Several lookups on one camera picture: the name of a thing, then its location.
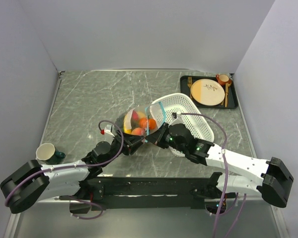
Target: laundry basket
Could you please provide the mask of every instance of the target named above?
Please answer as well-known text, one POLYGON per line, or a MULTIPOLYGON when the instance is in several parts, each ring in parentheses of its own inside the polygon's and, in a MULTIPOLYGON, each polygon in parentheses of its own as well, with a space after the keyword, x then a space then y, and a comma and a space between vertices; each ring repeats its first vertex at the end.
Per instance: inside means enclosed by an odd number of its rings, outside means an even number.
MULTIPOLYGON (((183 93, 173 93, 164 97, 158 98, 153 103, 161 102, 165 111, 165 122, 171 123, 174 118, 172 113, 200 113, 199 109, 194 105, 192 100, 183 93)), ((162 120, 164 115, 158 115, 157 120, 162 120)), ((205 121, 204 117, 182 115, 184 125, 191 131, 192 135, 196 138, 214 141, 214 134, 209 124, 205 121)), ((171 148, 171 152, 180 157, 184 157, 184 154, 171 148)))

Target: fork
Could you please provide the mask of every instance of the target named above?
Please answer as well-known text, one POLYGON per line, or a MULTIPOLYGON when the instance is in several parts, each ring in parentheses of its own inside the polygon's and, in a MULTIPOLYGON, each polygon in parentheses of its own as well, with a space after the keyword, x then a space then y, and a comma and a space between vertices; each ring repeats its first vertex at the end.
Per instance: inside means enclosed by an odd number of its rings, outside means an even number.
POLYGON ((188 87, 189 87, 189 89, 190 89, 190 98, 192 99, 192 94, 191 94, 192 77, 188 77, 188 87))

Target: marble tabletop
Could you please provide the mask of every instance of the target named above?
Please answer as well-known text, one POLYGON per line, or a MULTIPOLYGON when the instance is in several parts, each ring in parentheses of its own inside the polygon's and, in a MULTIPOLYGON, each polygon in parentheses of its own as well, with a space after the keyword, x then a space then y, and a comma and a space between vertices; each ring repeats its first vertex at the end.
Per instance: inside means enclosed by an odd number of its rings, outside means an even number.
MULTIPOLYGON (((53 143, 66 153, 64 163, 83 158, 104 139, 97 127, 102 119, 113 120, 137 105, 149 104, 167 94, 180 92, 183 75, 215 76, 196 71, 66 71, 43 142, 53 143)), ((219 122, 228 134, 226 148, 252 156, 239 108, 234 110, 200 109, 219 122)), ((223 134, 208 121, 214 132, 214 143, 221 145, 223 134)), ((104 176, 197 177, 208 178, 221 169, 196 165, 174 156, 169 149, 144 144, 132 156, 119 156, 103 169, 104 176)))

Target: plate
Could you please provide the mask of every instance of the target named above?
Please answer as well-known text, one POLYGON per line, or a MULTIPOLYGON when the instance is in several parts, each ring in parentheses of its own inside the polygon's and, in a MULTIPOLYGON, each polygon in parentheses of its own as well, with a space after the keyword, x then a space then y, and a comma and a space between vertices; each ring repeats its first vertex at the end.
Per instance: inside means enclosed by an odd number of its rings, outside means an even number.
POLYGON ((191 94, 197 102, 207 106, 220 104, 225 97, 222 86, 210 79, 200 79, 193 83, 191 94))

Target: white wall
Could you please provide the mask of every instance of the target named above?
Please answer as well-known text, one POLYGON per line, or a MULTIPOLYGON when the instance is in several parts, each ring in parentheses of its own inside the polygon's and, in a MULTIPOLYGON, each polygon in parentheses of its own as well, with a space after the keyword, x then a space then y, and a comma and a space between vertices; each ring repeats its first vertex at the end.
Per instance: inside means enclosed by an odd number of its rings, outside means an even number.
MULTIPOLYGON (((35 158, 57 71, 15 0, 0 0, 0 183, 35 158)), ((0 190, 0 237, 10 210, 0 190)))
POLYGON ((274 0, 20 0, 58 70, 235 72, 274 0))
POLYGON ((295 178, 283 212, 298 238, 298 0, 275 1, 234 78, 257 156, 295 178))

